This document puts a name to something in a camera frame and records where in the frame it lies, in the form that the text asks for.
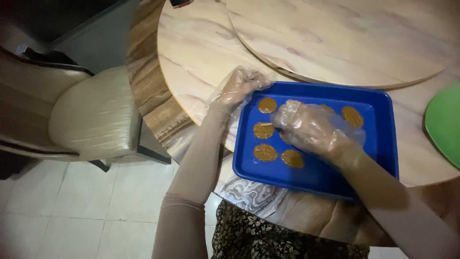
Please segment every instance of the cookie dough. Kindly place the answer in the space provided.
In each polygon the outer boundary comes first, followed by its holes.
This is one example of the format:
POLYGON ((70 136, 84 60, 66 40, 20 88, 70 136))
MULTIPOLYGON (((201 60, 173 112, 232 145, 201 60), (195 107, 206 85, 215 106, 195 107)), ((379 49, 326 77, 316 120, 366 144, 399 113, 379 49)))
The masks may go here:
POLYGON ((253 154, 262 162, 273 161, 278 157, 276 150, 268 144, 260 144, 255 146, 253 154))
POLYGON ((284 142, 286 142, 287 144, 290 144, 286 132, 284 132, 284 130, 282 130, 282 129, 280 129, 279 132, 280 132, 280 137, 281 137, 281 139, 282 139, 284 142))
POLYGON ((302 168, 305 166, 305 162, 302 159, 302 155, 293 149, 288 149, 284 151, 281 154, 281 160, 283 160, 285 164, 291 167, 302 168))
POLYGON ((321 104, 320 105, 324 110, 328 111, 328 112, 334 112, 334 109, 325 105, 325 104, 321 104))
POLYGON ((364 125, 364 120, 359 114, 359 112, 350 106, 345 106, 342 108, 342 116, 345 120, 354 127, 362 127, 364 125))
POLYGON ((277 105, 275 100, 270 97, 265 97, 259 102, 257 108, 261 113, 272 113, 276 111, 277 105))
POLYGON ((254 135, 259 139, 268 139, 275 132, 275 127, 270 123, 256 123, 253 127, 254 135))

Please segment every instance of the gloved hand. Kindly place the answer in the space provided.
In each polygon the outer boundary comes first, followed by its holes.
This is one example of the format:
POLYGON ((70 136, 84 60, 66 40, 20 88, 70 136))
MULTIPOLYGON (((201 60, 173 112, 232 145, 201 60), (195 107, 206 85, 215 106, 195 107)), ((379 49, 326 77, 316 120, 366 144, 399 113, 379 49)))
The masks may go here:
POLYGON ((349 125, 341 116, 319 105, 287 100, 271 115, 271 123, 285 131, 289 141, 305 152, 313 152, 331 162, 343 152, 364 143, 364 131, 349 125))
POLYGON ((232 113, 256 91, 268 88, 273 81, 263 73, 243 66, 236 67, 228 76, 222 91, 213 97, 210 110, 232 113))

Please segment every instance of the blue tray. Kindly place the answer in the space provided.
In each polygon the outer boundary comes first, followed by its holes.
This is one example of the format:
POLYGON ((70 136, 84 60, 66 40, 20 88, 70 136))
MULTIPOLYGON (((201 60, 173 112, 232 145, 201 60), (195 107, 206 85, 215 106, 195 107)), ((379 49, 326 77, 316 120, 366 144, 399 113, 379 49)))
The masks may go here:
POLYGON ((241 111, 233 157, 233 171, 239 177, 345 200, 359 200, 338 169, 314 154, 301 152, 305 161, 304 168, 292 168, 284 164, 280 158, 281 153, 294 147, 284 142, 278 131, 268 139, 258 139, 254 136, 253 126, 257 122, 270 121, 270 114, 263 114, 257 109, 259 101, 267 96, 274 99, 278 107, 286 100, 293 99, 306 104, 325 104, 339 115, 342 107, 354 107, 364 118, 364 151, 392 176, 399 178, 393 106, 391 98, 385 92, 296 82, 276 82, 266 90, 255 92, 251 101, 241 111), (261 162, 254 157, 254 147, 262 143, 270 144, 277 150, 276 160, 261 162))

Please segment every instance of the beige chair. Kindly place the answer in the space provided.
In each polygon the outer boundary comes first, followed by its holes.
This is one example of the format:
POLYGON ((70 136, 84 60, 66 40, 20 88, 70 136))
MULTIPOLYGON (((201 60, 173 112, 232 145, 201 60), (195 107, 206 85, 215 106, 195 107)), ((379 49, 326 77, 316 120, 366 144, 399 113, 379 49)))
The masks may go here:
POLYGON ((95 76, 78 66, 0 49, 0 150, 39 159, 143 157, 171 163, 134 104, 125 66, 95 76))

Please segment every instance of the round table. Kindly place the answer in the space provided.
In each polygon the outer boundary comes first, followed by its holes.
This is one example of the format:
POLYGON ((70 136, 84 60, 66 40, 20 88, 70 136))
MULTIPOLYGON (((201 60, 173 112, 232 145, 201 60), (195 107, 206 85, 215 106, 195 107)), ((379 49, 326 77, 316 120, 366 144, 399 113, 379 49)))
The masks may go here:
POLYGON ((458 54, 454 0, 227 0, 241 42, 306 81, 370 88, 420 82, 458 54))
MULTIPOLYGON (((141 113, 144 111, 144 119, 154 135, 161 138, 167 135, 164 132, 176 131, 168 135, 168 139, 173 140, 168 143, 172 145, 163 145, 176 159, 186 150, 196 130, 190 119, 176 109, 179 105, 199 125, 206 112, 206 99, 235 66, 250 66, 263 72, 273 70, 238 40, 225 3, 195 0, 188 6, 173 9, 167 1, 161 11, 162 2, 144 0, 140 3, 131 29, 128 69, 137 105, 141 113), (176 103, 167 93, 165 83, 159 80, 158 60, 176 103), (154 106, 151 102, 161 104, 151 110, 146 108, 154 106), (174 123, 168 124, 166 117, 174 117, 171 120, 174 123), (162 119, 166 126, 159 126, 162 119)), ((413 187, 412 191, 456 228, 460 212, 454 204, 460 200, 457 191, 460 179, 451 180, 460 172, 427 139, 422 130, 422 118, 430 98, 459 79, 460 65, 455 64, 429 81, 388 92, 395 112, 401 182, 413 187)), ((293 79, 278 74, 278 80, 293 79)), ((225 139, 225 146, 231 151, 235 135, 236 126, 233 125, 225 139)), ((240 179, 233 173, 231 164, 232 156, 223 159, 214 192, 250 213, 295 231, 333 240, 369 246, 394 245, 358 204, 240 179)))

